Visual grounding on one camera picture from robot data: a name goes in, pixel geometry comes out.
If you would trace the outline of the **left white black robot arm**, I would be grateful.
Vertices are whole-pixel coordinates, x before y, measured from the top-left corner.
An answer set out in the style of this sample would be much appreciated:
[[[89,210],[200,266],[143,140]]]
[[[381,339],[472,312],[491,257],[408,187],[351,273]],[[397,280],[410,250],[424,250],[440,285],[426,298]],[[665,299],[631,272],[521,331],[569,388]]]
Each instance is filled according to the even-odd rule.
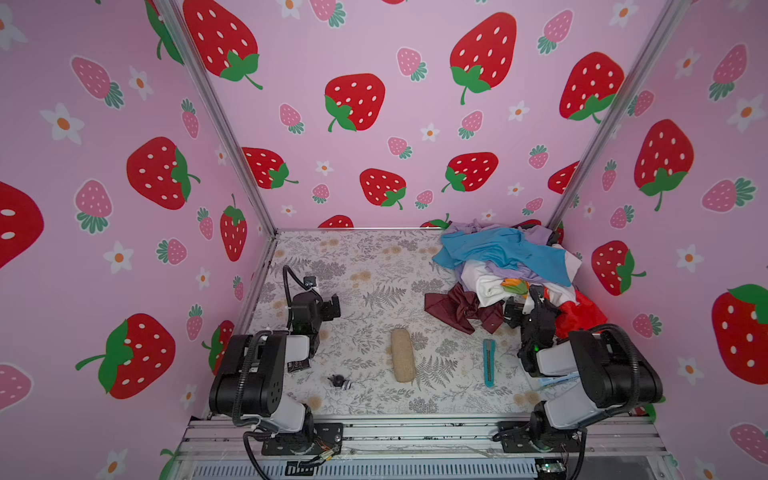
[[[272,438],[297,436],[309,441],[314,435],[311,408],[284,392],[285,374],[309,365],[320,345],[322,325],[341,316],[340,302],[336,295],[323,299],[313,276],[299,278],[285,265],[282,277],[287,327],[232,337],[215,374],[209,409],[236,426]]]

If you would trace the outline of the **teal blue cloth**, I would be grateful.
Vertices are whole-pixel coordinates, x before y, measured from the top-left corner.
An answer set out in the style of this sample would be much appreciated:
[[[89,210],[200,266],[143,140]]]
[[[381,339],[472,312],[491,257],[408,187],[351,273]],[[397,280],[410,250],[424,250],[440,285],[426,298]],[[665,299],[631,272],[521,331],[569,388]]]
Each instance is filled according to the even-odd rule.
[[[492,262],[498,268],[512,270],[520,263],[549,283],[570,287],[565,251],[537,245],[512,228],[496,228],[477,233],[454,232],[441,237],[442,249],[433,261],[446,269],[455,269],[468,260]]]

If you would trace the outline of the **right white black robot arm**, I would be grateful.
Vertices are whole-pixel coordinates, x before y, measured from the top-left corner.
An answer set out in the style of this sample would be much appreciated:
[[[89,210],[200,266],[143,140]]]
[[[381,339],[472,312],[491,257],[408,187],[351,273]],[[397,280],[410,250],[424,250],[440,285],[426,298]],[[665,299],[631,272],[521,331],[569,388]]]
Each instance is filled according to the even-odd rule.
[[[503,310],[505,322],[520,330],[517,357],[523,370],[534,379],[577,378],[559,396],[537,403],[527,423],[499,423],[493,440],[505,450],[551,451],[580,441],[593,424],[662,400],[661,378],[621,327],[597,325],[556,342],[557,312],[544,289],[532,286],[528,299],[533,302],[528,313],[511,299]]]

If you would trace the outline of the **lavender purple cloth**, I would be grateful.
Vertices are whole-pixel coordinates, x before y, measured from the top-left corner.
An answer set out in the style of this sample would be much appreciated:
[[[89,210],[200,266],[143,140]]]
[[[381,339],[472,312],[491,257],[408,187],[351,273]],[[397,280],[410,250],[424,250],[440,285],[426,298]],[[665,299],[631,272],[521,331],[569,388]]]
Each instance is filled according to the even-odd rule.
[[[486,230],[507,228],[502,224],[480,224],[477,220],[471,223],[451,223],[444,231],[444,235],[456,232],[465,234],[474,234]],[[552,235],[552,231],[543,226],[539,220],[526,220],[517,225],[511,226],[511,229],[521,231],[529,243],[537,245],[547,245]],[[540,282],[541,277],[533,272],[527,265],[520,262],[504,264],[499,267],[495,262],[488,260],[485,262],[486,268],[497,276],[504,278],[525,279],[526,281]]]

